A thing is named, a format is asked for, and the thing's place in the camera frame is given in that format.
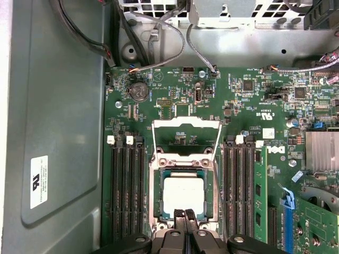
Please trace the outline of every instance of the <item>pcie slot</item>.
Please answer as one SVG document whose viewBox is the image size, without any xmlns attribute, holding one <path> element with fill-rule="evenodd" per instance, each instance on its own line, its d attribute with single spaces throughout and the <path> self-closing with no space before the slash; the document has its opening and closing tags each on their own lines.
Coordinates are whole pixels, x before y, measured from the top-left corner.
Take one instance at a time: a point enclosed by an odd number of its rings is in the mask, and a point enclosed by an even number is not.
<svg viewBox="0 0 339 254">
<path fill-rule="evenodd" d="M 246 144 L 246 183 L 245 183 L 245 198 L 246 198 L 246 235 L 253 237 L 254 235 L 254 155 L 255 148 L 254 144 Z"/>
<path fill-rule="evenodd" d="M 118 141 L 112 149 L 112 228 L 113 241 L 121 239 L 121 172 L 123 167 L 123 143 Z"/>
<path fill-rule="evenodd" d="M 293 211 L 287 207 L 284 208 L 284 251 L 293 253 Z"/>
<path fill-rule="evenodd" d="M 277 246 L 276 240 L 276 228 L 277 228 L 277 218 L 276 218 L 276 207 L 270 206 L 268 211 L 268 241 L 267 243 L 272 246 Z"/>
<path fill-rule="evenodd" d="M 245 210 L 245 147 L 237 148 L 237 233 L 245 234 L 246 210 Z"/>
</svg>

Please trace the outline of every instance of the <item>wire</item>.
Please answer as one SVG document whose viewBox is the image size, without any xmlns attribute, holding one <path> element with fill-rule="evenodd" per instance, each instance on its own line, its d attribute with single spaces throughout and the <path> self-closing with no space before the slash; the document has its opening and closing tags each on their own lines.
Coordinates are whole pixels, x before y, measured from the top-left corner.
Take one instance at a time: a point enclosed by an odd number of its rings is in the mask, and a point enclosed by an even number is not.
<svg viewBox="0 0 339 254">
<path fill-rule="evenodd" d="M 103 43 L 91 40 L 75 25 L 66 12 L 63 0 L 49 0 L 49 3 L 58 20 L 74 39 L 79 41 L 92 52 L 105 58 L 109 66 L 112 67 L 115 65 L 109 47 Z"/>
<path fill-rule="evenodd" d="M 126 17 L 123 13 L 123 10 L 120 8 L 119 0 L 114 0 L 114 2 L 115 2 L 115 5 L 117 6 L 117 11 L 121 19 L 122 27 L 125 29 L 128 39 L 130 40 L 132 46 L 134 47 L 136 51 L 136 54 L 138 56 L 141 66 L 149 65 L 149 61 L 148 61 L 144 46 L 141 44 L 139 38 L 136 36 L 133 29 L 128 24 Z"/>
<path fill-rule="evenodd" d="M 309 12 L 309 10 L 312 8 L 312 6 L 310 7 L 297 7 L 297 6 L 292 6 L 289 2 L 289 0 L 283 0 L 284 3 L 286 4 L 286 6 L 291 10 L 294 11 L 296 13 L 300 13 L 300 14 L 306 14 Z"/>
<path fill-rule="evenodd" d="M 182 13 L 184 11 L 186 7 L 186 1 L 183 1 L 181 3 L 181 5 L 179 5 L 177 8 L 169 11 L 169 12 L 166 12 L 160 19 L 162 21 L 166 21 L 174 16 L 177 16 L 179 15 L 180 13 Z M 161 24 L 156 24 L 153 28 L 153 30 L 159 30 L 161 27 Z M 149 62 L 150 64 L 154 64 L 155 63 L 155 57 L 154 57 L 154 44 L 153 42 L 157 39 L 157 36 L 156 35 L 151 35 L 149 37 L 149 40 L 148 40 L 148 59 L 149 59 Z"/>
<path fill-rule="evenodd" d="M 186 39 L 187 39 L 187 44 L 191 47 L 191 49 L 194 51 L 194 53 L 207 65 L 207 67 L 211 70 L 211 72 L 216 72 L 215 68 L 213 67 L 213 65 L 210 63 L 210 61 L 204 57 L 193 45 L 192 41 L 191 41 L 191 31 L 193 28 L 193 24 L 191 24 L 189 26 L 189 28 L 187 29 L 187 34 L 186 34 Z"/>
<path fill-rule="evenodd" d="M 152 65 L 149 65 L 149 66 L 145 66 L 145 67 L 141 67 L 141 68 L 135 68 L 135 69 L 130 70 L 129 72 L 142 71 L 142 70 L 147 70 L 147 69 L 150 69 L 150 68 L 155 68 L 155 67 L 158 67 L 158 66 L 161 66 L 161 65 L 165 65 L 165 64 L 167 64 L 167 63 L 169 63 L 169 62 L 179 58 L 182 55 L 182 53 L 184 52 L 184 49 L 185 49 L 186 42 L 185 42 L 185 37 L 182 35 L 182 33 L 177 28 L 175 28 L 174 26 L 172 26 L 172 25 L 170 25 L 170 24 L 168 24 L 168 23 L 166 23 L 166 22 L 164 22 L 162 20 L 156 19 L 156 18 L 151 17 L 151 16 L 147 16 L 145 14 L 141 14 L 141 13 L 134 12 L 134 11 L 131 11 L 131 13 L 133 15 L 135 15 L 136 17 L 143 17 L 145 19 L 152 20 L 154 22 L 157 22 L 157 23 L 159 23 L 161 25 L 164 25 L 164 26 L 172 29 L 173 31 L 175 31 L 177 34 L 179 34 L 180 38 L 182 39 L 182 48 L 181 48 L 180 52 L 177 55 L 175 55 L 173 57 L 170 57 L 170 58 L 168 58 L 168 59 L 166 59 L 166 60 L 164 60 L 162 62 L 155 63 L 155 64 L 152 64 Z"/>
<path fill-rule="evenodd" d="M 272 69 L 276 70 L 277 72 L 308 72 L 308 71 L 316 71 L 316 70 L 322 70 L 326 69 L 328 67 L 331 67 L 339 62 L 339 58 L 336 59 L 333 62 L 330 62 L 326 65 L 318 66 L 318 67 L 313 67 L 313 68 L 308 68 L 308 69 L 279 69 L 277 67 L 272 66 Z"/>
</svg>

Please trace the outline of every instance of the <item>integrated circuit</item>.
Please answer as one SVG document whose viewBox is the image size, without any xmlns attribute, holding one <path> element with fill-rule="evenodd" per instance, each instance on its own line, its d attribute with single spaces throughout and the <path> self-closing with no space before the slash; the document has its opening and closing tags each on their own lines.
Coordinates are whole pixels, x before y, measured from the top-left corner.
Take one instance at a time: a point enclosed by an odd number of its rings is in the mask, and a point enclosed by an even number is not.
<svg viewBox="0 0 339 254">
<path fill-rule="evenodd" d="M 295 88 L 295 98 L 296 99 L 305 99 L 306 97 L 306 88 L 305 87 L 296 87 Z"/>
<path fill-rule="evenodd" d="M 252 80 L 244 80 L 243 81 L 243 91 L 244 92 L 253 92 L 253 89 L 254 86 L 253 86 L 253 81 Z"/>
</svg>

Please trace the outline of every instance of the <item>white slot latch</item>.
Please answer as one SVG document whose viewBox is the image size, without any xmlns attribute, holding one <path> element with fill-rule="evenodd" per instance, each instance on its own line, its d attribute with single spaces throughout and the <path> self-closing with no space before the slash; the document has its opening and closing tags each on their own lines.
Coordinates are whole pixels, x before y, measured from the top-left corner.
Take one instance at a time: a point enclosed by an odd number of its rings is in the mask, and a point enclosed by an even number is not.
<svg viewBox="0 0 339 254">
<path fill-rule="evenodd" d="M 115 144 L 115 138 L 112 135 L 107 136 L 107 144 L 114 145 Z"/>
<path fill-rule="evenodd" d="M 133 144 L 133 136 L 126 136 L 126 144 Z"/>
</svg>

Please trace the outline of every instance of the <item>gray cable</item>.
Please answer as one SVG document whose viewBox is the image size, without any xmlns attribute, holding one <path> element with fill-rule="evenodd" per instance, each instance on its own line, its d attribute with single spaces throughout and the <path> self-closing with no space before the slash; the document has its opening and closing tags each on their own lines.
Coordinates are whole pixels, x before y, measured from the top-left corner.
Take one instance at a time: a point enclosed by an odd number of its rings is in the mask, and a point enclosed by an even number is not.
<svg viewBox="0 0 339 254">
<path fill-rule="evenodd" d="M 322 70 L 326 69 L 328 67 L 331 67 L 339 62 L 339 58 L 336 59 L 333 62 L 330 62 L 326 65 L 318 66 L 318 67 L 313 67 L 313 68 L 308 68 L 308 69 L 279 69 L 277 68 L 277 72 L 308 72 L 308 71 L 316 71 L 316 70 Z"/>
<path fill-rule="evenodd" d="M 184 11 L 186 7 L 186 1 L 183 1 L 182 4 L 180 6 L 178 6 L 177 8 L 169 11 L 169 12 L 166 12 L 161 18 L 160 20 L 162 21 L 166 21 L 174 16 L 177 16 L 179 15 L 180 13 L 182 13 Z M 159 30 L 161 27 L 161 24 L 156 24 L 154 26 L 154 30 Z M 153 42 L 156 40 L 157 36 L 155 35 L 151 35 L 149 37 L 149 40 L 148 40 L 148 60 L 149 60 L 149 63 L 152 65 L 155 63 L 155 57 L 154 57 L 154 44 Z"/>
<path fill-rule="evenodd" d="M 177 28 L 175 28 L 174 26 L 172 26 L 172 25 L 170 25 L 170 24 L 168 24 L 168 23 L 166 23 L 166 22 L 164 22 L 164 21 L 162 21 L 162 20 L 156 19 L 156 18 L 151 17 L 151 16 L 147 16 L 147 15 L 145 15 L 145 14 L 141 14 L 141 13 L 133 12 L 133 11 L 131 11 L 131 13 L 132 13 L 133 15 L 137 16 L 137 17 L 143 17 L 143 18 L 145 18 L 145 19 L 152 20 L 152 21 L 154 21 L 154 22 L 157 22 L 157 23 L 159 23 L 159 24 L 161 24 L 161 25 L 164 25 L 164 26 L 166 26 L 166 27 L 172 29 L 172 30 L 175 31 L 177 34 L 179 34 L 180 38 L 182 39 L 182 48 L 181 48 L 180 52 L 179 52 L 177 55 L 175 55 L 175 56 L 173 56 L 173 57 L 170 57 L 170 58 L 168 58 L 168 59 L 166 59 L 166 60 L 164 60 L 164 61 L 162 61 L 162 62 L 155 63 L 155 64 L 153 64 L 153 65 L 149 65 L 149 66 L 145 66 L 145 67 L 141 67 L 141 68 L 136 68 L 136 69 L 134 69 L 134 70 L 142 71 L 142 70 L 147 70 L 147 69 L 150 69 L 150 68 L 155 68 L 155 67 L 158 67 L 158 66 L 161 66 L 161 65 L 165 65 L 165 64 L 167 64 L 167 63 L 169 63 L 169 62 L 171 62 L 171 61 L 173 61 L 173 60 L 179 58 L 179 57 L 182 55 L 182 53 L 184 52 L 184 49 L 185 49 L 186 42 L 185 42 L 185 37 L 182 35 L 182 33 L 181 33 Z"/>
<path fill-rule="evenodd" d="M 194 53 L 207 65 L 207 67 L 211 70 L 211 72 L 216 72 L 216 70 L 214 69 L 213 65 L 210 63 L 210 61 L 204 57 L 193 45 L 192 41 L 191 41 L 191 31 L 193 28 L 193 24 L 191 24 L 189 26 L 189 28 L 187 29 L 187 34 L 186 34 L 186 39 L 187 39 L 187 44 L 191 47 L 191 49 L 194 51 Z"/>
</svg>

